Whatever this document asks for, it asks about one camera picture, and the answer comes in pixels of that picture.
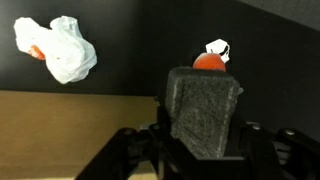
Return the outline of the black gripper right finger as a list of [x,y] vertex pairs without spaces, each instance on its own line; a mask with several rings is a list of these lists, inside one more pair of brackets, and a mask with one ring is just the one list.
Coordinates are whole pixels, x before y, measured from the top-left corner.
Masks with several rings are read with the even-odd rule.
[[226,154],[240,159],[244,180],[320,180],[320,143],[297,129],[232,122]]

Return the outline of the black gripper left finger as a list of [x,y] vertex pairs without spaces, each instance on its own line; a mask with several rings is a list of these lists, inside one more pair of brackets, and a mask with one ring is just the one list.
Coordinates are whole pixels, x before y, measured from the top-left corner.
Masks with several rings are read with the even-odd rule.
[[196,159],[180,140],[158,124],[147,130],[122,128],[93,157],[75,180],[128,180],[149,161],[158,180],[192,180]]

